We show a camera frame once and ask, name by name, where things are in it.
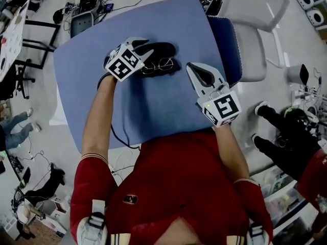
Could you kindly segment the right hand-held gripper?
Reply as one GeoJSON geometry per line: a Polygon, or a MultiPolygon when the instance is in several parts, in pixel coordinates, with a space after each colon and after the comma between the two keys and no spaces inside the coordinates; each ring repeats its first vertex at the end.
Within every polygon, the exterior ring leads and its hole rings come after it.
{"type": "Polygon", "coordinates": [[[188,62],[186,71],[200,96],[197,104],[215,127],[229,124],[238,117],[242,109],[237,94],[230,90],[229,84],[216,68],[204,63],[188,62]]]}

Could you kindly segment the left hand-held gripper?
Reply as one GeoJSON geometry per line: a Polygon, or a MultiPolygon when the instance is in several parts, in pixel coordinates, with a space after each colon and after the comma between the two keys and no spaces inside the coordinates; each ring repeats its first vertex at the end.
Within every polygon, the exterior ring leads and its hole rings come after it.
{"type": "Polygon", "coordinates": [[[122,82],[145,66],[145,61],[154,53],[154,49],[136,48],[149,42],[143,37],[129,37],[104,60],[103,68],[122,82]]]}

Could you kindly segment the black glasses case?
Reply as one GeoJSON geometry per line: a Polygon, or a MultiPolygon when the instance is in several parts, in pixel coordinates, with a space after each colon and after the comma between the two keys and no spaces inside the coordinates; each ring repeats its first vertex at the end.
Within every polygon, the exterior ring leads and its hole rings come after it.
{"type": "Polygon", "coordinates": [[[153,78],[157,76],[164,76],[164,75],[173,75],[175,72],[181,69],[178,61],[174,58],[176,55],[176,48],[173,44],[168,42],[156,42],[156,43],[149,43],[139,46],[142,49],[154,49],[154,53],[145,61],[145,65],[147,66],[149,63],[158,63],[162,58],[172,58],[173,60],[173,68],[168,71],[156,71],[150,75],[144,75],[141,73],[141,69],[134,74],[140,78],[153,78]]]}

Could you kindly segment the person's right forearm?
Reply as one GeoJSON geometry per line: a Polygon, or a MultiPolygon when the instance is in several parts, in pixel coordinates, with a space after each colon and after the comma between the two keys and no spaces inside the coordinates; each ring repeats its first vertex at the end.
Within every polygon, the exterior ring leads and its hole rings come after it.
{"type": "Polygon", "coordinates": [[[249,179],[249,168],[230,125],[214,127],[219,156],[228,178],[235,182],[249,179]]]}

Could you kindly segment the person's left forearm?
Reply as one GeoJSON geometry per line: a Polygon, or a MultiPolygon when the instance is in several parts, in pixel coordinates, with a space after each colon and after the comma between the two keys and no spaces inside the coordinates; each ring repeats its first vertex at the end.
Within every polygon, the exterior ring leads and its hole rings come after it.
{"type": "Polygon", "coordinates": [[[82,155],[96,155],[108,162],[113,99],[117,79],[108,75],[100,81],[85,123],[82,155]]]}

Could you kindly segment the blue table mat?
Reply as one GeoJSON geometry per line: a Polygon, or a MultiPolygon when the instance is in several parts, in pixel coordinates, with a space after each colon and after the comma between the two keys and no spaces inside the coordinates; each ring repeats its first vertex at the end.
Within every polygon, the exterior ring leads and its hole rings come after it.
{"type": "Polygon", "coordinates": [[[198,96],[186,64],[200,62],[223,71],[212,29],[199,0],[165,0],[113,16],[55,50],[58,89],[79,150],[87,114],[104,74],[104,59],[129,37],[175,45],[181,69],[154,78],[132,75],[117,83],[112,116],[115,135],[110,138],[110,148],[211,125],[196,106],[198,96]]]}

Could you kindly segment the dark blue seat cushion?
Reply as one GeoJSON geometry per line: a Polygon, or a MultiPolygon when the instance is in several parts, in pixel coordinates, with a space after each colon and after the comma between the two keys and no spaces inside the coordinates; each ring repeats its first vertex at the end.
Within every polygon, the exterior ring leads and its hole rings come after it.
{"type": "Polygon", "coordinates": [[[232,88],[240,82],[242,59],[237,35],[232,22],[225,17],[207,16],[225,71],[226,81],[232,88]]]}

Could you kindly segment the white grey chair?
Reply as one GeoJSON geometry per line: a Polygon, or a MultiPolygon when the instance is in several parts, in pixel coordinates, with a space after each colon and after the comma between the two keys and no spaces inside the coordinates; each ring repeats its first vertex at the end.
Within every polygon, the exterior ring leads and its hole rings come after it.
{"type": "Polygon", "coordinates": [[[228,18],[236,32],[242,64],[242,82],[265,79],[267,63],[285,67],[285,58],[276,27],[284,16],[289,0],[223,0],[219,17],[228,18]],[[278,62],[265,54],[260,31],[273,36],[278,62]]]}

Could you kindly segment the grey perforated chair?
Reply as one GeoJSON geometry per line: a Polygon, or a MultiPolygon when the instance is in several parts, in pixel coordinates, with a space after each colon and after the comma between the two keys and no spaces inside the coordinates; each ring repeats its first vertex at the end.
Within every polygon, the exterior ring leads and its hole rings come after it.
{"type": "Polygon", "coordinates": [[[84,32],[94,25],[94,15],[89,12],[80,13],[71,19],[70,35],[71,38],[84,32]]]}

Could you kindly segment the black green helmet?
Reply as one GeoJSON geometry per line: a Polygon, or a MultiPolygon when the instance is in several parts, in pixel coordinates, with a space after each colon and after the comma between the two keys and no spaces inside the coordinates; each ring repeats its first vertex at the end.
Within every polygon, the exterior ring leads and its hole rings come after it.
{"type": "Polygon", "coordinates": [[[306,113],[302,109],[293,106],[288,107],[284,111],[284,118],[290,121],[303,124],[307,124],[309,122],[306,113]]]}

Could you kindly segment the person's red shirt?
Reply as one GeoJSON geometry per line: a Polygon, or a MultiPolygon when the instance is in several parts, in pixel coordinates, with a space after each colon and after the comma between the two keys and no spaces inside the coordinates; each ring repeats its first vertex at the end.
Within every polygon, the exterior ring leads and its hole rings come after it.
{"type": "Polygon", "coordinates": [[[91,215],[93,200],[106,205],[108,243],[129,237],[130,245],[154,245],[182,218],[205,245],[242,241],[250,221],[269,237],[273,226],[260,187],[231,182],[207,131],[180,133],[143,143],[133,171],[117,184],[99,154],[82,157],[71,199],[71,233],[91,215]]]}

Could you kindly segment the black office chair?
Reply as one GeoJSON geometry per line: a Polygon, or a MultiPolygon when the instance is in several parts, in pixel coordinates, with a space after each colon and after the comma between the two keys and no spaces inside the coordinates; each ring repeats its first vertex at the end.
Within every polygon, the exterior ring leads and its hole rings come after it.
{"type": "Polygon", "coordinates": [[[18,70],[16,70],[15,64],[10,67],[4,79],[0,82],[0,101],[13,98],[15,90],[20,91],[24,99],[29,99],[29,96],[25,95],[23,81],[35,83],[35,79],[24,77],[26,67],[26,65],[23,65],[23,67],[19,67],[18,70]]]}

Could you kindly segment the white storage shelf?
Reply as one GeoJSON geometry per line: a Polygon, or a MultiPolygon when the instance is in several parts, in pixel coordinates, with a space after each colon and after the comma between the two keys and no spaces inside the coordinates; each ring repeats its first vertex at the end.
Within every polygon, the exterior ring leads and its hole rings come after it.
{"type": "Polygon", "coordinates": [[[310,245],[318,211],[297,190],[297,181],[276,165],[253,174],[273,224],[271,245],[310,245]]]}

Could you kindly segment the white cardboard boxes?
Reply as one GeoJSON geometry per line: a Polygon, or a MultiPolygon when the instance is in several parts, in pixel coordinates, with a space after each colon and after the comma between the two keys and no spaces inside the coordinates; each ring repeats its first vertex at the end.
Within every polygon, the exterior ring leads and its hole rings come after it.
{"type": "Polygon", "coordinates": [[[69,229],[69,206],[60,198],[53,197],[50,200],[39,203],[38,209],[45,214],[41,223],[54,231],[59,237],[63,237],[69,229]]]}

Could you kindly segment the white table with black frame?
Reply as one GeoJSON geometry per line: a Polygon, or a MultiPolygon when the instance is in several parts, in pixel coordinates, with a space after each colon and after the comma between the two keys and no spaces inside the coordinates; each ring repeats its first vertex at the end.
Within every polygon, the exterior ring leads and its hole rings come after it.
{"type": "Polygon", "coordinates": [[[16,11],[13,19],[7,26],[6,30],[3,32],[2,38],[0,39],[0,82],[3,81],[11,66],[14,64],[24,65],[26,67],[32,67],[36,69],[43,69],[48,53],[52,53],[55,50],[54,41],[60,30],[60,25],[28,20],[27,10],[29,3],[30,1],[26,1],[25,4],[16,11]],[[37,40],[24,39],[23,32],[26,25],[53,28],[54,32],[51,36],[50,42],[45,44],[37,40]],[[18,60],[18,56],[20,55],[23,47],[43,51],[44,54],[41,63],[34,64],[32,62],[18,60]]]}

